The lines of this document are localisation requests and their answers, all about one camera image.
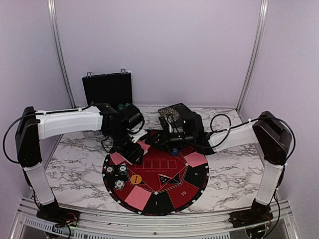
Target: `orange poker chip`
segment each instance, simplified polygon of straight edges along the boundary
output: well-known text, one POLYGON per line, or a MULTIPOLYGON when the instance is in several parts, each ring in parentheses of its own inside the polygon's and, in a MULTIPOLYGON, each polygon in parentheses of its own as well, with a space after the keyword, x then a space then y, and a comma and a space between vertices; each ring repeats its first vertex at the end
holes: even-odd
POLYGON ((138 174, 135 174, 131 177, 131 183, 133 185, 138 185, 141 183, 141 181, 142 181, 142 177, 138 174))

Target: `vertical aluminum profile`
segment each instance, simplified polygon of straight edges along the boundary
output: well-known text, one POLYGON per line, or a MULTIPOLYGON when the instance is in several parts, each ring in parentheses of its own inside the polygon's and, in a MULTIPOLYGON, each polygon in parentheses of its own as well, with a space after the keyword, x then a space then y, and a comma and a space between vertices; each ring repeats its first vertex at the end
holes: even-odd
POLYGON ((265 30, 265 24, 266 24, 266 16, 267 16, 267 10, 268 10, 268 0, 262 0, 261 1, 261 6, 260 6, 260 12, 259 12, 259 19, 258 19, 258 24, 257 24, 257 32, 256 32, 256 38, 255 38, 255 43, 253 47, 253 52, 250 58, 245 82, 243 89, 241 91, 236 111, 238 113, 241 112, 245 99, 247 97, 248 89, 251 83, 251 80, 253 78, 253 73, 254 73, 254 68, 256 64, 256 60, 258 57, 258 53, 260 51, 261 43, 263 40, 263 35, 264 35, 264 30, 265 30))
POLYGON ((60 70, 61 70, 63 81, 64 81, 64 86, 66 89, 66 93, 68 96, 70 106, 72 108, 75 108, 76 107, 75 101, 74 101, 74 97, 73 97, 73 94, 71 91, 71 86, 70 86, 70 82, 69 82, 69 78, 68 78, 68 74, 66 71, 66 67, 65 67, 65 63, 64 63, 64 59, 63 59, 63 54, 62 54, 62 47, 61 47, 58 22, 57 22, 57 17, 56 17, 56 12, 55 12, 54 0, 48 0, 48 7, 49 7, 49 16, 50 16, 50 21, 51 21, 51 29, 52 29, 53 38, 54 38, 55 50, 56 50, 56 53, 58 56, 60 70))

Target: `white backdrop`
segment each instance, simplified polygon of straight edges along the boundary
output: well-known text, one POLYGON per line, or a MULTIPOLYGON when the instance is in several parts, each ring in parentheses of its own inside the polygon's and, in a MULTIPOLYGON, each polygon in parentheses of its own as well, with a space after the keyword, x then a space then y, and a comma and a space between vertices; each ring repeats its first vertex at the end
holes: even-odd
POLYGON ((57 0, 76 105, 86 104, 86 72, 125 67, 136 104, 234 108, 259 10, 259 0, 57 0))

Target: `marble tabletop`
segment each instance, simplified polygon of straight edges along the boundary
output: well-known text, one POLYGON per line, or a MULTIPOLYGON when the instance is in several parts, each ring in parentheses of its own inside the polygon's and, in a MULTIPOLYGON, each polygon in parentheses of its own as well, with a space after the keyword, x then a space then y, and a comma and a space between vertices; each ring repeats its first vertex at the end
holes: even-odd
MULTIPOLYGON (((139 107, 146 123, 144 129, 161 129, 157 112, 161 107, 139 107)), ((206 131, 210 119, 227 114, 232 125, 241 123, 235 110, 191 108, 202 116, 206 131)), ((213 127, 228 126, 225 117, 217 117, 213 127)), ((102 165, 107 155, 101 147, 104 137, 99 132, 76 132, 63 135, 46 175, 58 202, 92 209, 130 212, 107 192, 102 178, 102 165)), ((263 164, 253 145, 234 147, 207 156, 208 185, 201 197, 182 213, 198 213, 250 206, 261 181, 263 164)))

